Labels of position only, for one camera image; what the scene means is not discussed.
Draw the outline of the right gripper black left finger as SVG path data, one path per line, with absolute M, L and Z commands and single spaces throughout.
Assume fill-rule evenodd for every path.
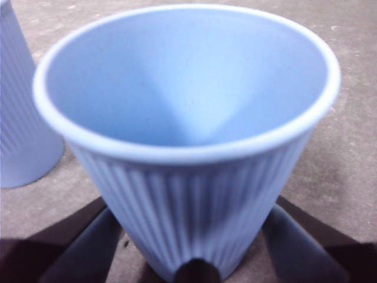
M 27 238 L 2 238 L 1 282 L 105 282 L 121 231 L 94 200 Z

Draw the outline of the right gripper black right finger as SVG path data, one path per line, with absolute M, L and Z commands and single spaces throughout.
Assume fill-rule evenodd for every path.
M 358 242 L 283 197 L 263 236 L 279 282 L 376 282 L 376 242 Z

